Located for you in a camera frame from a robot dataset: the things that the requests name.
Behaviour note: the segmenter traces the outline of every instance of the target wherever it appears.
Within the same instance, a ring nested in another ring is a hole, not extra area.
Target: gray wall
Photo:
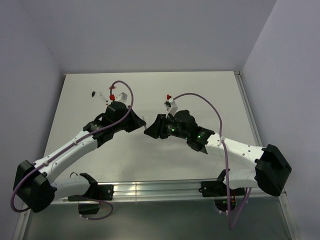
[[[320,1],[278,0],[244,69],[264,144],[292,166],[286,189],[302,239],[319,239]]]
[[[0,1],[0,23],[0,238],[7,240],[19,215],[10,209],[17,166],[43,156],[63,78],[18,0]]]
[[[276,0],[21,0],[66,73],[241,70]]]

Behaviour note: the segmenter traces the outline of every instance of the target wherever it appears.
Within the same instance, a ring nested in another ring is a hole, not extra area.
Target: white table surface
[[[246,114],[236,78],[232,71],[223,72],[146,72],[67,74],[55,113],[45,154],[50,154],[68,142],[100,113],[106,105],[99,96],[109,96],[109,86],[116,80],[127,82],[134,93],[133,110],[150,126],[157,114],[165,113],[167,94],[177,96],[186,92],[207,98],[219,111],[223,135],[236,141],[255,145],[254,133]],[[114,94],[129,91],[120,83]],[[184,96],[176,103],[179,110],[188,109],[198,125],[219,131],[215,112],[195,96]],[[66,169],[58,179],[71,172],[88,173],[99,182],[131,182],[153,180],[188,180],[216,178],[225,168],[219,156],[193,151],[183,139],[153,139],[134,132],[118,132],[103,146],[85,155]],[[231,169],[244,166],[230,162]]]

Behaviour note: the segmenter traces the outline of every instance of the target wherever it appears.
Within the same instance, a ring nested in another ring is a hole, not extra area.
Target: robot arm
[[[101,147],[111,140],[115,133],[125,130],[130,133],[146,125],[133,110],[120,123],[103,131],[97,131],[120,120],[129,110],[126,105],[127,95],[121,93],[107,108],[93,121],[83,127],[71,141],[42,159],[30,163],[27,160],[20,163],[17,168],[13,189],[19,182],[38,166],[44,167],[34,172],[18,189],[17,195],[35,213],[45,209],[53,200],[63,197],[80,195],[93,198],[96,195],[98,183],[87,173],[76,177],[55,181],[56,178],[74,162],[87,153]],[[53,156],[61,153],[53,161]]]
[[[166,139],[169,136],[186,140],[186,144],[197,152],[225,156],[222,138],[228,157],[247,167],[245,170],[229,169],[231,190],[239,188],[260,188],[272,196],[279,196],[291,173],[291,166],[276,146],[252,146],[220,136],[216,132],[198,126],[188,110],[176,113],[178,107],[172,98],[165,103],[166,114],[158,114],[155,122],[144,131],[154,139]],[[211,189],[216,196],[225,196],[225,170]]]

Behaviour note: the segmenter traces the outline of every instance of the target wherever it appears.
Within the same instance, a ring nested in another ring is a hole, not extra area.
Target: red clip
[[[109,96],[109,98],[110,98],[111,101],[114,101],[114,100],[116,99],[115,95],[113,95],[113,94],[111,94],[111,95]]]

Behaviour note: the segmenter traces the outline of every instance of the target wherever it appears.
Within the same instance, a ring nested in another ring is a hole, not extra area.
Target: metal frame
[[[183,200],[207,200],[225,199],[226,197],[203,197],[199,192],[202,181],[214,181],[215,179],[193,180],[164,180],[164,181],[133,181],[133,182],[99,182],[99,185],[113,185],[112,203],[125,202],[159,202],[159,201],[183,201]],[[262,190],[253,188],[251,198],[270,197]],[[78,204],[78,201],[68,201],[61,198],[51,204]]]
[[[240,72],[234,72],[236,82],[243,100],[245,111],[254,134],[257,146],[262,146],[258,129],[246,96]],[[213,197],[202,197],[199,192],[202,181],[213,181],[214,179],[193,179],[193,180],[165,180],[165,181],[134,181],[134,182],[101,182],[100,185],[114,185],[112,202],[158,202],[158,201],[183,201],[183,200],[207,200]],[[252,189],[251,198],[269,197],[260,189]],[[215,199],[225,199],[225,197],[215,197]],[[292,240],[301,240],[296,221],[288,203],[287,193],[283,190],[279,197],[285,221],[288,226]],[[62,198],[53,201],[51,204],[78,204],[78,201],[68,201]],[[14,240],[22,240],[27,228],[30,210],[20,213],[19,220],[13,236]]]
[[[244,107],[245,107],[245,111],[246,111],[246,114],[247,114],[249,122],[250,122],[252,132],[255,133],[254,138],[255,138],[257,144],[259,146],[262,146],[262,141],[259,136],[258,128],[257,128],[256,122],[255,122],[254,116],[252,114],[250,104],[249,104],[249,101],[248,101],[248,98],[246,95],[246,91],[245,91],[245,88],[244,88],[244,85],[243,85],[243,82],[241,79],[241,72],[239,72],[239,71],[234,72],[234,76],[235,76],[236,82],[238,84],[238,87],[240,89],[240,94],[241,94],[242,100],[243,100],[243,102],[245,102]],[[282,212],[283,212],[286,224],[288,226],[288,230],[289,230],[291,239],[292,240],[301,240],[301,236],[300,236],[300,233],[298,230],[296,220],[295,220],[294,215],[293,215],[291,208],[289,206],[286,190],[283,189],[283,191],[285,194],[281,195],[279,197],[279,201],[280,201],[280,205],[282,208]]]

